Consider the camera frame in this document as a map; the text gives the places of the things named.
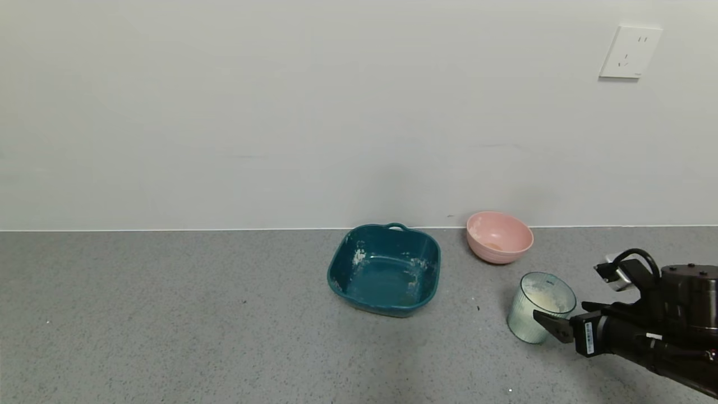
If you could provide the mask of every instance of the clear plastic cup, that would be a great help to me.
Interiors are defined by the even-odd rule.
[[[533,311],[567,318],[575,308],[576,295],[563,280],[545,272],[530,272],[521,278],[506,323],[521,341],[542,344],[549,332],[533,319]]]

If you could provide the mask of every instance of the pink bowl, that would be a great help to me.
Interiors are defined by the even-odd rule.
[[[466,222],[466,240],[482,260],[508,264],[521,258],[533,245],[531,229],[501,212],[479,212]]]

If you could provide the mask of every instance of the black cable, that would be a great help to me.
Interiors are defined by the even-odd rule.
[[[614,265],[618,265],[619,262],[625,260],[625,258],[631,254],[640,255],[648,263],[648,266],[651,268],[651,272],[653,273],[653,280],[656,282],[656,284],[658,284],[658,281],[661,279],[661,270],[658,269],[658,265],[656,265],[656,261],[653,260],[653,257],[648,254],[644,249],[627,249],[624,252],[620,253],[616,258],[614,258],[613,262],[611,263]]]

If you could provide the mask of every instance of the label sticker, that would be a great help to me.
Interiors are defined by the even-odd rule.
[[[588,355],[590,355],[594,352],[594,349],[593,349],[593,324],[586,323],[584,327],[586,329],[586,353]]]

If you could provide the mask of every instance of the gray countertop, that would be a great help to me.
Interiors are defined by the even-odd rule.
[[[534,270],[580,300],[636,299],[596,276],[605,253],[716,264],[718,228],[536,229],[503,267],[476,259],[463,231],[427,230],[439,290],[405,319],[328,288],[345,232],[0,234],[0,402],[713,402],[619,357],[525,344],[505,315]]]

